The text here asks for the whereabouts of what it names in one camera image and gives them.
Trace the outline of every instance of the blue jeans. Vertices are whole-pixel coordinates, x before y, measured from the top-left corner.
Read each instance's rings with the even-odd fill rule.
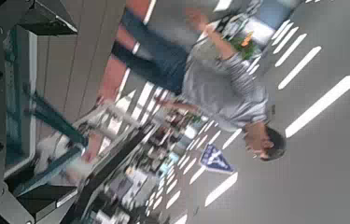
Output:
[[[141,47],[150,53],[152,60],[134,55],[117,41],[112,53],[138,76],[176,95],[180,94],[189,54],[180,46],[149,30],[128,8],[124,11],[121,23]]]

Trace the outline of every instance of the ceiling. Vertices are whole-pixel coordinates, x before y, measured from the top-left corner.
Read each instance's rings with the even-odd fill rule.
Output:
[[[275,48],[268,50],[256,73],[276,105],[272,126],[282,132],[350,75],[350,1],[302,3],[291,21],[299,30],[278,54],[273,55]],[[275,67],[302,34],[307,34],[305,39],[281,66]],[[322,50],[279,91],[277,86],[282,79],[316,46]],[[209,140],[217,131],[211,127],[197,138],[207,134]],[[222,147],[230,136],[231,133],[222,132],[214,144]],[[193,149],[188,155],[192,161],[199,158],[201,151]],[[178,183],[157,209],[173,221],[187,213],[188,224],[350,223],[350,90],[288,138],[284,158],[270,162],[253,160],[245,152],[241,135],[224,150],[224,155],[236,167],[238,179],[217,200],[204,207],[207,195],[228,175],[204,172],[190,186],[189,180],[199,165],[186,175],[184,168],[180,171],[176,167]],[[179,190],[179,199],[166,210],[167,200]]]

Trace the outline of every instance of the man's arm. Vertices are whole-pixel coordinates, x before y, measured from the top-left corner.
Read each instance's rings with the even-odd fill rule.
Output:
[[[228,41],[222,39],[221,34],[216,32],[212,27],[207,26],[205,31],[221,53],[221,58],[223,60],[228,60],[237,53],[236,49]]]
[[[253,77],[246,70],[250,63],[242,58],[242,55],[226,40],[221,38],[221,34],[208,27],[207,17],[196,9],[188,9],[191,24],[201,32],[206,31],[213,41],[218,51],[221,53],[222,65],[231,75],[231,84],[235,92],[239,95],[248,95],[255,89]]]
[[[236,49],[229,42],[222,39],[221,34],[215,32],[215,30],[212,27],[208,26],[209,20],[204,14],[202,14],[201,11],[189,8],[187,10],[187,14],[189,15],[189,20],[191,24],[197,30],[201,32],[207,32],[207,35],[210,37],[210,39],[217,47],[218,51],[221,53],[221,57],[223,60],[227,60],[237,53]]]
[[[192,114],[198,114],[198,106],[196,105],[189,105],[189,104],[183,104],[183,103],[175,103],[170,102],[167,100],[160,100],[158,98],[155,99],[157,104],[162,105],[163,107],[169,108],[169,109],[184,109],[188,110],[188,112]]]

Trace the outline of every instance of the blue sign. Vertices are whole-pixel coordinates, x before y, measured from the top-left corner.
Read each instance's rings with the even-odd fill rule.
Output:
[[[200,164],[207,170],[219,173],[231,174],[234,172],[232,166],[224,158],[220,149],[213,145],[207,145],[200,159]]]

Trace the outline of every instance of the green item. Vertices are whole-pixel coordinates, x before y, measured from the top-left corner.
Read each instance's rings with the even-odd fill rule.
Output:
[[[243,37],[234,37],[230,41],[230,43],[233,45],[233,47],[242,53],[242,57],[245,60],[249,60],[253,56],[257,46],[252,40],[250,40],[249,44],[247,46],[243,47],[242,46],[243,42],[244,42]]]

